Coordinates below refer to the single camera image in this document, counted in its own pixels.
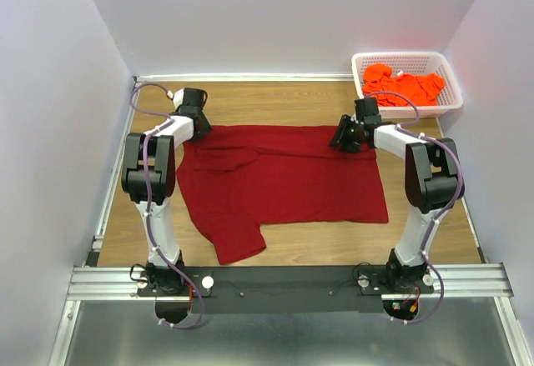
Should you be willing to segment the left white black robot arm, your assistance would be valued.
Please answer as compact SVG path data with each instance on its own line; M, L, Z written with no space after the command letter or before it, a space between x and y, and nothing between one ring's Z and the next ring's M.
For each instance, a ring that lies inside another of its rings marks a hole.
M160 290L168 283L171 291L179 292L186 286L190 292L197 293L195 284L183 271L170 199L176 184L176 148L212 130L204 114L208 93L200 88L173 92L158 83L143 83L134 89L133 95L145 87L162 89L174 110L171 113L149 111L130 100L134 111L164 119L143 133L129 133L123 153L121 187L139 211L149 246L146 277L141 281Z

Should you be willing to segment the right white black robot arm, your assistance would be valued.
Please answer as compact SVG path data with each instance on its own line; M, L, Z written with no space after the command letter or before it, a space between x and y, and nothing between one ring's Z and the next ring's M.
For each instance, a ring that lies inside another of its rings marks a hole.
M353 116L341 117L329 145L347 153L381 149L405 162L410 212L401 239L390 252L383 281L393 292L406 291L424 278L439 224L465 190L455 142L387 123L377 99L363 97L355 100Z

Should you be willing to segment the dark red t-shirt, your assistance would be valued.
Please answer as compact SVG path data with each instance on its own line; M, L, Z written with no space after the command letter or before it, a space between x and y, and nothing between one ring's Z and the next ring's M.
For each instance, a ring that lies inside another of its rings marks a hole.
M184 143L176 178L221 264L263 252L263 224L388 223L376 154L329 145L333 126L215 126Z

